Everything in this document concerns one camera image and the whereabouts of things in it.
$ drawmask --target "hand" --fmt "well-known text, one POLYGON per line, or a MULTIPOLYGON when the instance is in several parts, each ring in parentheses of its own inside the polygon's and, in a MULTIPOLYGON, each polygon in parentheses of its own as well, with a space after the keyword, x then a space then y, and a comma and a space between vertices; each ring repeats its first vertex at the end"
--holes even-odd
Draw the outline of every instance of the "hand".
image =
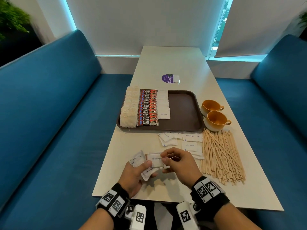
MULTIPOLYGON (((132 198, 140 191, 142 187, 142 182, 140 180, 141 173, 151 167, 151 165, 152 162, 147 161, 140 166, 134 168, 129 162, 126 163, 126 166, 122 172, 118 183, 125 191, 127 191, 127 193, 129 194, 129 198, 132 198)), ((157 176, 157 173, 153 173, 151 175, 151 177, 155 176, 157 176)))
POLYGON ((203 175, 190 152, 179 148, 170 148, 161 153, 162 161, 170 168, 163 170, 164 174, 175 172, 179 181, 190 189, 194 183, 203 175))

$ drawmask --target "white device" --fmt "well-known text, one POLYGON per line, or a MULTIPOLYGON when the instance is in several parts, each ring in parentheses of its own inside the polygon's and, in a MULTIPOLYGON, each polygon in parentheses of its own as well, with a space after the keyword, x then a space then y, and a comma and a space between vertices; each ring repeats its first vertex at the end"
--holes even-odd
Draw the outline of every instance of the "white device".
POLYGON ((146 207, 142 205, 129 205, 125 211, 125 218, 130 220, 129 230, 144 230, 146 207))
POLYGON ((184 230, 200 230, 195 217, 200 212, 200 208, 196 203, 190 204, 187 201, 183 201, 177 205, 177 211, 184 230))

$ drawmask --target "tray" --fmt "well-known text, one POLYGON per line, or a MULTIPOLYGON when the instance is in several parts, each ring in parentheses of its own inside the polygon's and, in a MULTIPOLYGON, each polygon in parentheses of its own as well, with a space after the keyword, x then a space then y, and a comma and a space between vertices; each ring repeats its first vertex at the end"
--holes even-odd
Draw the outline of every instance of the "tray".
POLYGON ((125 132, 202 132, 205 124, 194 93, 187 90, 169 90, 171 119, 160 119, 159 126, 121 127, 120 113, 117 126, 125 132))

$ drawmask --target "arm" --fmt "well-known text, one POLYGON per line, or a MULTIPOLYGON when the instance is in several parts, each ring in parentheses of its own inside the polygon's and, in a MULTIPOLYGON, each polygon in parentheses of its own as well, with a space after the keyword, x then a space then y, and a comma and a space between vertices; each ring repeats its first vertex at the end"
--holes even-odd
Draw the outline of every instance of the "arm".
MULTIPOLYGON (((170 148, 161 153, 161 157, 163 163, 170 166, 162 172, 175 172, 179 181, 190 189, 202 177, 193 156, 188 151, 170 148)), ((213 220, 219 230, 261 230, 231 203, 223 205, 213 220)))
MULTIPOLYGON (((126 163, 118 183, 127 191, 129 198, 139 192, 142 187, 141 173, 151 167, 151 165, 152 162, 147 161, 134 168, 129 162, 126 163)), ((110 214, 104 209, 98 208, 79 230, 112 230, 113 228, 114 223, 110 214)))

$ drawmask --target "blue cushion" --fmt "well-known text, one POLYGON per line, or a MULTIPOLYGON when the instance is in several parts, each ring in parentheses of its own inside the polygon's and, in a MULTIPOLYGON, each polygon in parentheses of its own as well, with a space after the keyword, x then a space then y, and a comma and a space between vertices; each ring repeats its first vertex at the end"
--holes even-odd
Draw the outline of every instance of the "blue cushion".
POLYGON ((0 229, 78 229, 90 217, 99 200, 91 194, 131 78, 98 77, 7 203, 0 229))
POLYGON ((78 30, 0 69, 0 207, 100 72, 78 30))
POLYGON ((307 42, 286 35, 256 67, 252 78, 307 137, 307 42))
POLYGON ((306 229, 304 137, 253 81, 217 78, 217 82, 285 210, 257 211, 259 226, 263 230, 306 229))

